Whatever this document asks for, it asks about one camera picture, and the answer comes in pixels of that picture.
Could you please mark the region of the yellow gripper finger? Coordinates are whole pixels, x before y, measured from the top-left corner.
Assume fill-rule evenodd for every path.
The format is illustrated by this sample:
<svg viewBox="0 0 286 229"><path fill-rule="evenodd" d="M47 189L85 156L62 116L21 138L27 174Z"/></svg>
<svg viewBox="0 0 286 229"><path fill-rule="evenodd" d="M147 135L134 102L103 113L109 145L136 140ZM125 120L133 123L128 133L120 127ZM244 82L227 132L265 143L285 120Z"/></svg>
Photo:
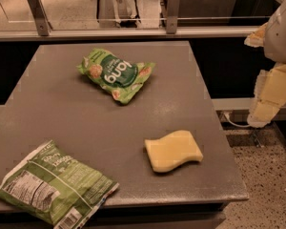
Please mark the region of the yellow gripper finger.
<svg viewBox="0 0 286 229"><path fill-rule="evenodd" d="M256 31L248 35L244 41L244 44L253 48L263 47L266 26L267 24L264 23Z"/></svg>
<svg viewBox="0 0 286 229"><path fill-rule="evenodd" d="M261 70L254 95L247 122L251 127L263 128L286 104L286 64L275 63L269 71Z"/></svg>

